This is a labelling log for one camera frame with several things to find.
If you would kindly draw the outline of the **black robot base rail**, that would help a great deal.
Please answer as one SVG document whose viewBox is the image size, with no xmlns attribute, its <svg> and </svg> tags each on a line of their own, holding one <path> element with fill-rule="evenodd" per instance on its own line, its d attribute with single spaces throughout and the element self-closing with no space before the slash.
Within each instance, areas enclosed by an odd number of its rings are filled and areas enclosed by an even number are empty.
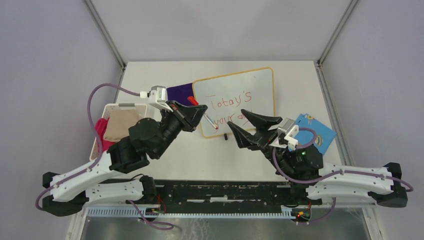
<svg viewBox="0 0 424 240">
<path fill-rule="evenodd" d="M 154 181 L 156 194 L 136 204 L 161 205 L 167 214 L 266 214 L 282 207 L 321 205 L 306 197 L 305 187 L 278 181 Z"/>
</svg>

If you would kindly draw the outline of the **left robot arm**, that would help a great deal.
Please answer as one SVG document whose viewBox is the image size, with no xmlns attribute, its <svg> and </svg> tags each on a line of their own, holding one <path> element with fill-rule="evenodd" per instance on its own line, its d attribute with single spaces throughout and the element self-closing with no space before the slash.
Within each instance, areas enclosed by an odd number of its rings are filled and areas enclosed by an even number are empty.
<svg viewBox="0 0 424 240">
<path fill-rule="evenodd" d="M 157 198 L 154 179 L 142 176 L 125 182 L 108 183 L 111 178 L 129 174 L 158 160 L 180 132 L 193 132 L 208 107 L 185 106 L 167 101 L 170 110 L 161 110 L 161 121 L 146 117 L 93 162 L 68 173 L 46 172 L 42 185 L 49 192 L 36 200 L 36 208 L 57 217 L 78 213 L 83 207 L 102 202 L 141 201 L 151 204 Z"/>
</svg>

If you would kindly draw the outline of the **red whiteboard marker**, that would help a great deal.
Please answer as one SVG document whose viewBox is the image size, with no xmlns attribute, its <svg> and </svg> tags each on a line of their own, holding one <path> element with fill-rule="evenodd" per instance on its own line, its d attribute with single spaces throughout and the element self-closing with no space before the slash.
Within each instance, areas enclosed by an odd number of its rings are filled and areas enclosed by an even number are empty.
<svg viewBox="0 0 424 240">
<path fill-rule="evenodd" d="M 209 115 L 207 114 L 207 113 L 205 113 L 204 115 L 204 118 L 207 120 L 207 122 L 215 129 L 215 130 L 218 130 L 219 129 L 219 127 L 218 127 L 218 125 L 215 123 L 215 121 L 211 118 L 211 117 L 209 117 Z"/>
</svg>

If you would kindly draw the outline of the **red marker cap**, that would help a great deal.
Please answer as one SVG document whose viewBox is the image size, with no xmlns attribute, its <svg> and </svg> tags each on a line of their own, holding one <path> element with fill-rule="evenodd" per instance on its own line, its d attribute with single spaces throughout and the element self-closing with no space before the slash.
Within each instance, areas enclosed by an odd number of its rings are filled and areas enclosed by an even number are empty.
<svg viewBox="0 0 424 240">
<path fill-rule="evenodd" d="M 193 106 L 198 106 L 199 105 L 199 103 L 198 103 L 198 101 L 193 97 L 193 96 L 189 96 L 188 98 L 187 98 L 187 100 L 193 105 Z"/>
</svg>

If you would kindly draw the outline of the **yellow framed whiteboard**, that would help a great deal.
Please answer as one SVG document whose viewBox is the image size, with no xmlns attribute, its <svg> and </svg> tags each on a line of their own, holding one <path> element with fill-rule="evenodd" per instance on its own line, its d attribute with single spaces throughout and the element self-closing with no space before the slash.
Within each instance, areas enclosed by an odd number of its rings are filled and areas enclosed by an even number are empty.
<svg viewBox="0 0 424 240">
<path fill-rule="evenodd" d="M 245 130 L 254 129 L 242 109 L 264 116 L 275 115 L 274 71 L 270 67 L 196 80 L 192 90 L 194 98 L 207 106 L 207 115 L 217 125 L 215 129 L 202 119 L 201 132 L 205 138 L 230 134 L 227 122 Z"/>
</svg>

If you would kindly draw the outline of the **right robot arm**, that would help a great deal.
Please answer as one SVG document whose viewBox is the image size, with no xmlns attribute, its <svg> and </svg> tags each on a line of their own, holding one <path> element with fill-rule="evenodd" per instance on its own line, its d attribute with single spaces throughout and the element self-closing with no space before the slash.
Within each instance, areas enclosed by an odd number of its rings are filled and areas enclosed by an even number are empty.
<svg viewBox="0 0 424 240">
<path fill-rule="evenodd" d="M 255 128 L 251 134 L 229 121 L 240 149 L 260 151 L 276 173 L 290 183 L 289 199 L 295 204 L 325 198 L 372 199 L 378 206 L 404 208 L 411 184 L 402 180 L 399 163 L 363 168 L 324 162 L 314 145 L 315 130 L 300 127 L 293 119 L 265 116 L 242 109 L 241 113 Z"/>
</svg>

